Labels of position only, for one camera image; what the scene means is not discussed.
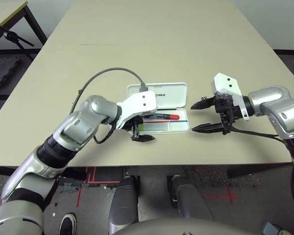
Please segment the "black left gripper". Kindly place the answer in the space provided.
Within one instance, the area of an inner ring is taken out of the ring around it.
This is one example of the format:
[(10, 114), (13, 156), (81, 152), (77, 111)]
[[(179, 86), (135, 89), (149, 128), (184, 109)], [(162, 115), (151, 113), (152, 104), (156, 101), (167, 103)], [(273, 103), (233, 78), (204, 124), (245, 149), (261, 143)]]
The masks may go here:
[(132, 141), (148, 142), (148, 141), (155, 140), (155, 137), (153, 137), (151, 135), (140, 135), (139, 134), (139, 125), (142, 123), (143, 123), (142, 117), (133, 117), (124, 124), (124, 129), (125, 129), (125, 131), (128, 131), (128, 132), (131, 131)]

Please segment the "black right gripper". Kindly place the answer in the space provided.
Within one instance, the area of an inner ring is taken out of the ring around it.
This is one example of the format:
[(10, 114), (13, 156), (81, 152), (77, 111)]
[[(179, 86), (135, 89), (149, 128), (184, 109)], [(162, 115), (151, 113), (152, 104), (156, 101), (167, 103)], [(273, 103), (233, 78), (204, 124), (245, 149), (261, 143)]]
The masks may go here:
[(222, 123), (200, 124), (192, 128), (192, 131), (198, 133), (217, 133), (222, 132), (226, 135), (231, 132), (235, 122), (235, 109), (233, 98), (228, 94), (218, 94), (216, 97), (207, 98), (203, 96), (201, 100), (191, 106), (191, 110), (203, 110), (215, 105), (216, 112), (220, 115)]

